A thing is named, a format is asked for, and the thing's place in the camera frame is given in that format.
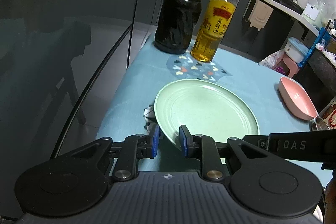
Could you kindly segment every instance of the white container with blue lid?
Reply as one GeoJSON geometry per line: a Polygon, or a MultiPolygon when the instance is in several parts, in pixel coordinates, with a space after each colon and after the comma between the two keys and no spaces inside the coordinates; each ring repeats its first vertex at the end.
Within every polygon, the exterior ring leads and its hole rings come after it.
{"type": "Polygon", "coordinates": [[[299,40],[290,37],[285,46],[285,53],[295,62],[300,63],[308,53],[308,48],[299,40]]]}

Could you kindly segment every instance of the metal screw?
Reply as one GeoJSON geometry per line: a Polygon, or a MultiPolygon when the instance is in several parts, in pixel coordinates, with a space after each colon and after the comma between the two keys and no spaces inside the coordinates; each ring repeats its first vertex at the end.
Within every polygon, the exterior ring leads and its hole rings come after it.
{"type": "Polygon", "coordinates": [[[131,176],[131,172],[129,172],[127,170],[118,170],[114,173],[114,175],[118,179],[126,179],[126,178],[129,178],[131,176]]]}
{"type": "Polygon", "coordinates": [[[211,170],[207,173],[207,176],[211,179],[220,179],[223,176],[223,173],[218,170],[211,170]]]}

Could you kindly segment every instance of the pink dish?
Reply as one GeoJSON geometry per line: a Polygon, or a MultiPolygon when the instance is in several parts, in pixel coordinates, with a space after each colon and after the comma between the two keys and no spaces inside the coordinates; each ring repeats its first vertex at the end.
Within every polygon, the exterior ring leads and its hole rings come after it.
{"type": "Polygon", "coordinates": [[[317,111],[307,92],[298,83],[287,77],[281,77],[279,91],[292,114],[302,120],[317,117],[317,111]]]}

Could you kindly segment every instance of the ribbed gray surface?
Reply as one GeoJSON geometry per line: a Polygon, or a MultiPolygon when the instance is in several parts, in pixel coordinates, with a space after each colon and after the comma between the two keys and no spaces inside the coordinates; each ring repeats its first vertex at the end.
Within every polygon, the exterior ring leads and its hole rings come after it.
{"type": "Polygon", "coordinates": [[[197,172],[140,172],[137,179],[116,183],[98,205],[76,216],[44,219],[25,214],[25,224],[318,224],[312,215],[291,220],[261,217],[241,208],[225,187],[202,180],[197,172]]]}

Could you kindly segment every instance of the plastic stool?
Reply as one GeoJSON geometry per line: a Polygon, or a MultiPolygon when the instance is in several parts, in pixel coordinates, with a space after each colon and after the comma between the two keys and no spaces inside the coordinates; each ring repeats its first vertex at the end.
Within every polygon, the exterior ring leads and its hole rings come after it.
{"type": "Polygon", "coordinates": [[[295,74],[299,72],[300,68],[298,67],[298,65],[286,53],[283,54],[282,58],[278,59],[272,70],[275,70],[281,60],[283,60],[285,65],[289,68],[289,75],[287,77],[292,78],[295,74]]]}

